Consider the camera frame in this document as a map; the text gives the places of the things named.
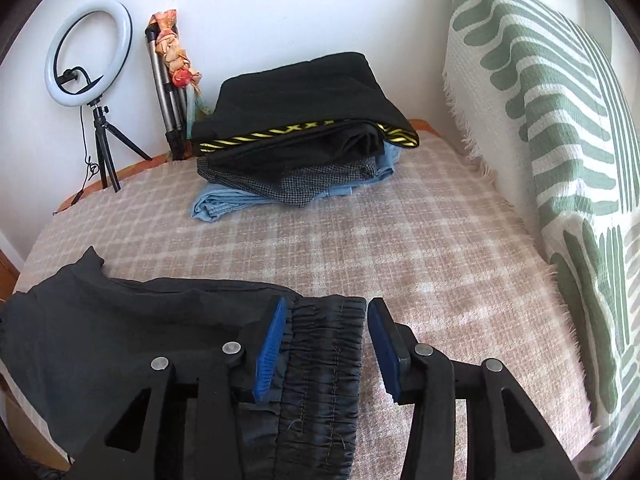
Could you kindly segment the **black mini tripod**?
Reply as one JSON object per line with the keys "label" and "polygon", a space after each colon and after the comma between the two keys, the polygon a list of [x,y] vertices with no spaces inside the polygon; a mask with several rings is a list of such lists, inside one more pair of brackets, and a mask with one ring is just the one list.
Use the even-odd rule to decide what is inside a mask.
{"label": "black mini tripod", "polygon": [[137,154],[147,162],[150,162],[152,157],[146,154],[134,141],[131,141],[119,128],[116,128],[107,120],[106,114],[108,113],[108,107],[101,104],[100,98],[90,101],[88,105],[92,111],[94,140],[96,140],[96,156],[98,156],[102,188],[108,188],[110,186],[115,193],[118,193],[122,187],[120,186],[119,177],[117,177],[117,170],[115,168],[110,144],[108,144],[107,135],[111,133],[115,139],[122,142],[130,151],[133,151],[134,154]]}

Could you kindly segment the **silver folded tripod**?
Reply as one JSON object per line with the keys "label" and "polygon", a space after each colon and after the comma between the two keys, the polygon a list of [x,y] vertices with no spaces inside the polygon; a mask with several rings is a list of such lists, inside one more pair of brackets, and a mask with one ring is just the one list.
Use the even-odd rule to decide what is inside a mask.
{"label": "silver folded tripod", "polygon": [[160,26],[157,23],[151,23],[146,26],[144,33],[171,158],[183,160],[186,158],[186,101],[184,100],[184,92],[172,83],[162,56],[155,51],[155,41],[160,36]]}

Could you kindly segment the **black folded garment yellow trim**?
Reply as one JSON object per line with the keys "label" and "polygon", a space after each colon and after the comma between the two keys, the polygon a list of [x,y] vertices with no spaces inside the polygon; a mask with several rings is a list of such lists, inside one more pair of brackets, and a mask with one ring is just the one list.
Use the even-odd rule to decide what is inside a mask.
{"label": "black folded garment yellow trim", "polygon": [[192,127],[194,154],[214,168],[268,178],[360,162],[386,144],[417,148],[420,138],[358,52],[230,78]]}

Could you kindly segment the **green white patterned pillow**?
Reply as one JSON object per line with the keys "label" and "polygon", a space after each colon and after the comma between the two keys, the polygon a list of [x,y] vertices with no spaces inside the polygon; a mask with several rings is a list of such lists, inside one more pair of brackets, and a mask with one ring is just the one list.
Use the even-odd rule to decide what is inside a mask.
{"label": "green white patterned pillow", "polygon": [[556,271],[608,477],[639,433],[639,135],[614,68],[540,0],[452,0],[444,69],[472,154]]}

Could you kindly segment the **dark grey pants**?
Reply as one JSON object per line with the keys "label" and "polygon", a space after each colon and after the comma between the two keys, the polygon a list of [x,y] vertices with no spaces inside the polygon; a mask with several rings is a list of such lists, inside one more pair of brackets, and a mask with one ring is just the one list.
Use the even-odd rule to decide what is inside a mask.
{"label": "dark grey pants", "polygon": [[194,377],[206,354],[274,296],[288,303],[284,341],[267,399],[241,408],[247,474],[345,479],[356,448],[361,298],[242,281],[109,278],[88,250],[2,307],[1,359],[53,441],[77,456],[152,377],[152,359]]}

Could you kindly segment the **grey tweed folded garment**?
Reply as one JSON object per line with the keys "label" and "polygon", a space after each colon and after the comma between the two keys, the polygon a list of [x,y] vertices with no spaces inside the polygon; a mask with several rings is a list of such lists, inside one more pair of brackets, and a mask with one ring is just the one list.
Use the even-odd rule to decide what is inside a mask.
{"label": "grey tweed folded garment", "polygon": [[205,158],[196,163],[198,175],[207,182],[205,196],[230,204],[279,203],[303,207],[337,186],[370,180],[376,159],[295,169],[280,177],[255,177],[231,170],[215,169]]}

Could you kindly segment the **light blue folded garment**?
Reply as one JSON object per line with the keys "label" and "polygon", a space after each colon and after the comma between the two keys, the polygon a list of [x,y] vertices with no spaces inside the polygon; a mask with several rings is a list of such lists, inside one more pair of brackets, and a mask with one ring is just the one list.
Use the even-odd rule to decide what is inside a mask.
{"label": "light blue folded garment", "polygon": [[362,186],[377,184],[394,174],[400,148],[384,143],[383,154],[346,166],[308,168],[284,179],[280,188],[255,194],[218,183],[207,183],[195,199],[191,217],[215,222],[225,214],[258,205],[285,205],[304,208],[313,200],[349,196]]}

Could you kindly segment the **pink plaid bed cover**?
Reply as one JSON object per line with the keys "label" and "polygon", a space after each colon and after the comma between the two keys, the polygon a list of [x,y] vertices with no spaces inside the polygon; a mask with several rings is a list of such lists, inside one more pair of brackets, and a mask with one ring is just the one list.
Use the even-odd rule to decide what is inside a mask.
{"label": "pink plaid bed cover", "polygon": [[442,139],[424,134],[394,174],[304,209],[262,205],[207,223],[193,160],[166,162],[55,216],[17,281],[24,292],[93,248],[113,278],[279,284],[305,296],[385,300],[450,359],[496,358],[569,456],[591,440],[573,323],[520,217]]}

